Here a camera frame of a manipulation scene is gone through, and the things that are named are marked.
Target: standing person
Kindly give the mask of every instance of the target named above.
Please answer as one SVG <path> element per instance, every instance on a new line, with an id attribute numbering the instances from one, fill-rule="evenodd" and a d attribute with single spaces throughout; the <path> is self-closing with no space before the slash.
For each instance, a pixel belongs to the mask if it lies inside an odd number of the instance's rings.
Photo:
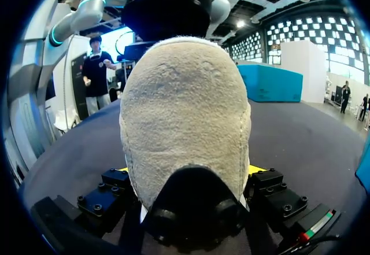
<path id="1" fill-rule="evenodd" d="M 86 105 L 88 115 L 98 111 L 98 102 L 100 108 L 110 104 L 108 94 L 108 85 L 106 81 L 106 69 L 116 70 L 113 60 L 106 51 L 100 48 L 102 38 L 100 36 L 90 39 L 92 52 L 86 58 L 82 76 L 86 86 Z"/>
<path id="2" fill-rule="evenodd" d="M 358 118 L 358 120 L 360 120 L 361 117 L 362 117 L 362 120 L 361 121 L 364 121 L 366 110 L 368 109 L 368 100 L 369 100 L 369 94 L 366 94 L 366 96 L 363 99 L 362 110 L 361 110 L 361 114 L 360 114 L 360 117 Z"/>
<path id="3" fill-rule="evenodd" d="M 348 86 L 348 81 L 346 81 L 346 84 L 342 87 L 342 106 L 341 106 L 341 113 L 346 113 L 346 108 L 348 105 L 349 96 L 351 95 L 351 89 Z"/>

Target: blue box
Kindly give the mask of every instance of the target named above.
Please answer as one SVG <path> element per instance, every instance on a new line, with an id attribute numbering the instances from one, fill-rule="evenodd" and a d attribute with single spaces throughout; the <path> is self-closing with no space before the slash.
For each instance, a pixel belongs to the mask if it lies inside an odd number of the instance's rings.
<path id="1" fill-rule="evenodd" d="M 300 102 L 303 75 L 264 65 L 238 65 L 248 98 L 255 102 Z"/>
<path id="2" fill-rule="evenodd" d="M 370 136 L 365 143 L 364 152 L 362 153 L 360 166 L 356 171 L 356 176 L 361 181 L 361 184 L 366 189 L 367 193 L 370 194 Z"/>

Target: beige plush toy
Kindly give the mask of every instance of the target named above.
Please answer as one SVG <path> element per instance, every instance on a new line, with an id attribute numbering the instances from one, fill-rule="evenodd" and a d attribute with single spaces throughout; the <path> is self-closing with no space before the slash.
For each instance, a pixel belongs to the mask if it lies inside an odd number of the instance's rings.
<path id="1" fill-rule="evenodd" d="M 218 45 L 178 37 L 150 48 L 123 91 L 120 127 L 129 177 L 147 210 L 184 166 L 209 168 L 242 201 L 250 105 L 236 65 Z"/>

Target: black table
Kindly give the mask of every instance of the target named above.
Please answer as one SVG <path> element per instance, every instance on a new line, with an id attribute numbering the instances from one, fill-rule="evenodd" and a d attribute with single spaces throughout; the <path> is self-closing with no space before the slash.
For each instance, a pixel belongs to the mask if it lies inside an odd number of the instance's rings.
<path id="1" fill-rule="evenodd" d="M 309 198 L 312 208 L 325 203 L 343 215 L 333 232 L 343 232 L 365 202 L 354 173 L 364 140 L 331 116 L 303 103 L 251 104 L 250 163 L 282 172 L 291 189 Z M 119 100 L 65 134 L 38 159 L 20 194 L 27 208 L 57 195 L 77 205 L 109 168 L 125 167 L 120 140 Z M 331 243 L 320 245 L 316 254 Z M 212 254 L 246 254 L 242 236 L 225 240 Z M 173 254 L 148 239 L 145 254 Z"/>

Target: black shirt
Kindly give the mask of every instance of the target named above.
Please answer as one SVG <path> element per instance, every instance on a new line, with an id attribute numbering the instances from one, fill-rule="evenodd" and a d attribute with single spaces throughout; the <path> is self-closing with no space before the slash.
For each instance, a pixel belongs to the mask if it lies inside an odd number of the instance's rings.
<path id="1" fill-rule="evenodd" d="M 364 97 L 364 108 L 368 106 L 368 98 Z"/>
<path id="2" fill-rule="evenodd" d="M 347 89 L 343 90 L 343 99 L 348 100 L 349 95 L 351 94 L 351 89 L 348 87 Z"/>
<path id="3" fill-rule="evenodd" d="M 83 64 L 82 76 L 91 80 L 90 86 L 86 87 L 86 97 L 98 97 L 108 93 L 104 60 L 110 60 L 113 63 L 110 54 L 102 51 L 100 57 L 94 58 L 94 55 L 91 55 L 86 58 Z"/>

